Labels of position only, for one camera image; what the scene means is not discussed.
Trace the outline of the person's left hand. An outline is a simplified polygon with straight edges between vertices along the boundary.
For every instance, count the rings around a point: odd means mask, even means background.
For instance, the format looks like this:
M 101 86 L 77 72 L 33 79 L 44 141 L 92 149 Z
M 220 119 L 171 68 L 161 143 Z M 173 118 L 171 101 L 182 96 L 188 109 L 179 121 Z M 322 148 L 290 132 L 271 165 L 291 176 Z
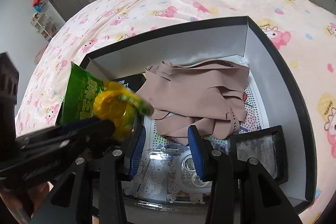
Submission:
M 1 199 L 16 223 L 29 223 L 51 189 L 49 182 L 43 182 L 23 192 L 1 188 Z

